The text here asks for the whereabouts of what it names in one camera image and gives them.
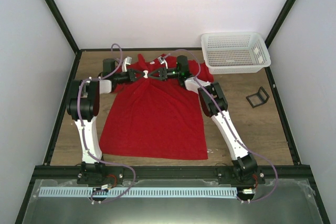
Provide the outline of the round gold brooch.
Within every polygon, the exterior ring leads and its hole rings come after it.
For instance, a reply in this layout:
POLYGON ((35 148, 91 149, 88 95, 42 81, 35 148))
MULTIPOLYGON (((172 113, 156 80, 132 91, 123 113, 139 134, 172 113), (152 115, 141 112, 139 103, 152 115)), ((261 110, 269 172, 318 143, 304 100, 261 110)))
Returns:
POLYGON ((145 78, 145 79, 147 79, 148 78, 148 71, 147 70, 143 70, 143 77, 145 78))

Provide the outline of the red t-shirt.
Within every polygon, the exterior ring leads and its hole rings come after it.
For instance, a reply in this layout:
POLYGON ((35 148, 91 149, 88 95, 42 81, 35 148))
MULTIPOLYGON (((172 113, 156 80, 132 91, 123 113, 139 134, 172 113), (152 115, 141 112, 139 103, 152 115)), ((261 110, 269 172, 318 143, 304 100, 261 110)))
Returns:
POLYGON ((142 78, 117 85, 99 146, 104 154, 205 160, 208 158, 198 94, 178 80, 142 78))

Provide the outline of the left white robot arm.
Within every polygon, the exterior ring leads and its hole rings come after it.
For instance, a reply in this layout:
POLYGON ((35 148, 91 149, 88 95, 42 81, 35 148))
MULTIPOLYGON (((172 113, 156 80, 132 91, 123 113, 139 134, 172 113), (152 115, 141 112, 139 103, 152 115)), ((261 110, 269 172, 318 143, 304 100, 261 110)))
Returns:
POLYGON ((70 83, 66 110, 74 120, 80 136, 82 162, 78 182, 102 184, 107 174, 103 153, 97 134, 97 116, 100 109, 100 95, 113 92, 118 84, 139 80, 144 73, 131 69, 132 58, 103 60, 103 71, 96 78, 74 80, 70 83))

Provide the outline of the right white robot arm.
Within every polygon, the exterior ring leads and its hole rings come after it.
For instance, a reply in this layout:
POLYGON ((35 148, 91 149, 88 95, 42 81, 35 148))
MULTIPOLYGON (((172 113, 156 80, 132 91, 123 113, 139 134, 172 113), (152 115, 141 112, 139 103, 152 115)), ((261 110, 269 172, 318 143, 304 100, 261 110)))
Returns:
POLYGON ((192 75, 189 69, 187 56, 180 55, 176 59, 176 67, 169 68, 166 57, 158 57, 160 67, 147 74, 148 78, 165 81, 168 79, 178 80, 180 86, 187 91, 198 94, 203 113, 212 119, 218 127, 229 149, 233 164, 233 177, 238 183, 248 182, 257 173, 257 162, 241 140, 228 111, 228 102, 218 82, 202 81, 198 78, 198 72, 192 75))

